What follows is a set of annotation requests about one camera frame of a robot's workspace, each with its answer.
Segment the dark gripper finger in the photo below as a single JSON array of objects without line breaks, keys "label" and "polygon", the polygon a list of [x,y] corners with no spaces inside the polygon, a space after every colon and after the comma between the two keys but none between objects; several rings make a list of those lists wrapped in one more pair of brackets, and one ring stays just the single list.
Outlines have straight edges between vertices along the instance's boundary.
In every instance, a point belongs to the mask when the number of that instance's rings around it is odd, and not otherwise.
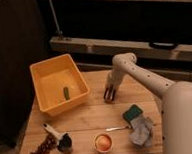
[{"label": "dark gripper finger", "polygon": [[114,101],[115,95],[116,95],[116,90],[113,90],[113,91],[110,93],[110,97],[109,97],[109,101],[110,101],[110,102],[113,102],[113,101]]},{"label": "dark gripper finger", "polygon": [[106,102],[109,102],[109,100],[110,100],[110,95],[109,95],[109,89],[108,88],[105,89],[105,93],[104,93],[103,99]]}]

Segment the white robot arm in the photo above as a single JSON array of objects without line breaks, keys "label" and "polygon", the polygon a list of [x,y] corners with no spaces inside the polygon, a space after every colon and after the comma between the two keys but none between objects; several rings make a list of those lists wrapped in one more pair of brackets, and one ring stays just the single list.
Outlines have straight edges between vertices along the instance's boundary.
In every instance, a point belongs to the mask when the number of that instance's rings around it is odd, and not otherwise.
[{"label": "white robot arm", "polygon": [[192,82],[171,81],[139,67],[136,61],[133,53],[113,57],[104,100],[113,101],[124,76],[130,75],[163,101],[163,154],[192,154]]}]

